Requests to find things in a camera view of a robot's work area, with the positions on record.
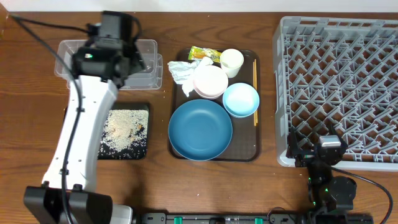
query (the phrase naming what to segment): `white wall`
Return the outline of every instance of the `white wall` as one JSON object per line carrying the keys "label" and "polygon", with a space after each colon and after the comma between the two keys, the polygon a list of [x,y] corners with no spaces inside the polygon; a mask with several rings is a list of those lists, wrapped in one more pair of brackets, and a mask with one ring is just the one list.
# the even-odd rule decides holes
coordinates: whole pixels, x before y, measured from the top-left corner
{"label": "white wall", "polygon": [[398,0],[0,0],[9,11],[398,12]]}

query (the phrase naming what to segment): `white bowl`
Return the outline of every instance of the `white bowl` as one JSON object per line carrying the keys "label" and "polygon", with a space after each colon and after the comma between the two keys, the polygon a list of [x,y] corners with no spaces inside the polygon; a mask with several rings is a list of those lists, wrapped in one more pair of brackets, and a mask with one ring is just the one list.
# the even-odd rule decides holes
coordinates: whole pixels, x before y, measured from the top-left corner
{"label": "white bowl", "polygon": [[228,87],[228,77],[217,66],[198,67],[193,74],[193,88],[203,98],[214,100]]}

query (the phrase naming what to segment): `white cup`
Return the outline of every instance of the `white cup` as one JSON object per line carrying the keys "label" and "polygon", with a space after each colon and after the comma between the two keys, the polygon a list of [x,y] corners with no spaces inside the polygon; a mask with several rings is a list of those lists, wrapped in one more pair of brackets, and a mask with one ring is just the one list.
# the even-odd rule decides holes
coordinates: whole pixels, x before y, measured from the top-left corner
{"label": "white cup", "polygon": [[225,50],[220,56],[220,64],[228,78],[233,78],[242,67],[243,54],[235,49]]}

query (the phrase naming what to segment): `blue plate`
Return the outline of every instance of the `blue plate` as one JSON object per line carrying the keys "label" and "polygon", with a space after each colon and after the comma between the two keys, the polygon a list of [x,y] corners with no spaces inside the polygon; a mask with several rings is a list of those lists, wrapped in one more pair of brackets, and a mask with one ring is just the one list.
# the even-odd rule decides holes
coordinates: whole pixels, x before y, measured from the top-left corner
{"label": "blue plate", "polygon": [[170,119],[170,142],[187,159],[213,159],[228,147],[231,138],[231,118],[220,105],[210,100],[186,102]]}

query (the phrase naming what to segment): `plastic dish rack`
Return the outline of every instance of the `plastic dish rack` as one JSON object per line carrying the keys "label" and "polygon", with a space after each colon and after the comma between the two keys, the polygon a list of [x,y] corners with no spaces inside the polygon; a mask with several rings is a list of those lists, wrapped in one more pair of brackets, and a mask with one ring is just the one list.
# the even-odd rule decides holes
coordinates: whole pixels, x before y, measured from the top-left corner
{"label": "plastic dish rack", "polygon": [[348,143],[336,167],[398,170],[398,21],[284,17],[273,37],[277,160],[289,129],[311,149],[332,123]]}

